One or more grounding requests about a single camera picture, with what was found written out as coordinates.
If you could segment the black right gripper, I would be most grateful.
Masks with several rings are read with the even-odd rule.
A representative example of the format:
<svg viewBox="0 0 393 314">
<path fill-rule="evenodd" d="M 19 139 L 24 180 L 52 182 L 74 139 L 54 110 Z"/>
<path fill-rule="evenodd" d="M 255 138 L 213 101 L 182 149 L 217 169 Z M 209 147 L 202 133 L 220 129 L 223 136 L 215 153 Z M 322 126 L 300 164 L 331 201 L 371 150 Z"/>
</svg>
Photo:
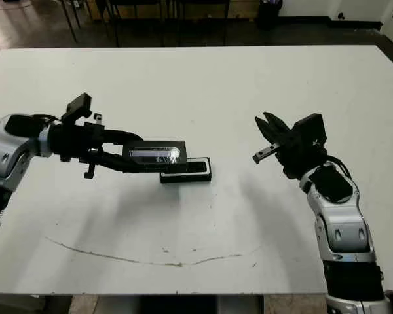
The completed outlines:
<svg viewBox="0 0 393 314">
<path fill-rule="evenodd" d="M 262 136 L 270 143 L 253 156 L 256 164 L 275 155 L 289 179 L 300 179 L 306 172 L 324 164 L 328 152 L 324 145 L 309 135 L 290 130 L 284 121 L 272 113 L 263 113 L 266 120 L 255 117 Z"/>
</svg>

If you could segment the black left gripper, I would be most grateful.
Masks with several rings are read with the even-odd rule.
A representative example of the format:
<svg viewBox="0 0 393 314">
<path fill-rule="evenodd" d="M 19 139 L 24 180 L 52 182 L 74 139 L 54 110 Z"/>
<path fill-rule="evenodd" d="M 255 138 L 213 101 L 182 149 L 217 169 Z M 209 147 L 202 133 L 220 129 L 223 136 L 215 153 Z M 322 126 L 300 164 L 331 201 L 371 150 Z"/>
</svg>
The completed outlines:
<svg viewBox="0 0 393 314">
<path fill-rule="evenodd" d="M 164 170 L 161 163 L 136 162 L 118 154 L 103 152 L 104 143 L 125 145 L 132 141 L 143 141 L 135 133 L 121 130 L 104 130 L 102 115 L 93 114 L 95 123 L 85 122 L 82 126 L 69 123 L 55 124 L 48 132 L 48 144 L 52 153 L 60 156 L 62 162 L 77 158 L 80 163 L 88 164 L 84 178 L 94 177 L 96 158 L 98 165 L 123 173 L 160 173 Z"/>
</svg>

